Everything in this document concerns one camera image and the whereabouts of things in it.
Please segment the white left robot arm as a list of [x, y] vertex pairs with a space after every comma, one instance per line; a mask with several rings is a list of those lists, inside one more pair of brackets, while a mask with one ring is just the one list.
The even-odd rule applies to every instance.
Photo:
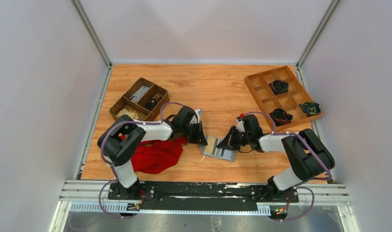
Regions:
[[116, 182], [131, 189], [139, 183], [136, 172], [160, 173], [178, 162], [184, 145], [207, 145], [202, 113], [183, 105], [159, 121], [123, 115], [98, 139], [101, 158], [110, 165]]

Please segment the grey card holder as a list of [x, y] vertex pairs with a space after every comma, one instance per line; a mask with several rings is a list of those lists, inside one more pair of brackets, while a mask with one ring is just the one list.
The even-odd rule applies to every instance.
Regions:
[[[202, 149], [204, 148], [204, 146], [206, 146], [206, 145], [198, 145], [198, 149], [201, 150], [201, 154], [202, 154]], [[236, 160], [236, 151], [235, 150], [226, 150], [226, 149], [217, 148], [215, 156], [204, 155], [204, 154], [202, 154], [202, 155], [208, 156], [208, 157], [213, 157], [213, 158], [220, 159], [220, 160], [226, 160], [226, 161], [230, 161], [230, 162], [234, 162]]]

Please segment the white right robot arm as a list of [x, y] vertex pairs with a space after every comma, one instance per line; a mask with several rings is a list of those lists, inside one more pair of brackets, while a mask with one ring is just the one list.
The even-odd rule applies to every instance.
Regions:
[[283, 192], [297, 187], [318, 175], [326, 173], [331, 178], [335, 160], [312, 129], [300, 132], [264, 133], [255, 112], [241, 114], [237, 125], [232, 126], [217, 148], [239, 150], [249, 145], [257, 152], [285, 152], [289, 167], [268, 179], [267, 187], [274, 192]]

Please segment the gold credit card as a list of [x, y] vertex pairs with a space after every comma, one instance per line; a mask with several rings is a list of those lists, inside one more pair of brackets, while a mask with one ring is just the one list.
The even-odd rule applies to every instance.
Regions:
[[202, 149], [202, 154], [215, 156], [217, 151], [217, 144], [220, 142], [220, 139], [214, 136], [207, 136], [207, 145]]

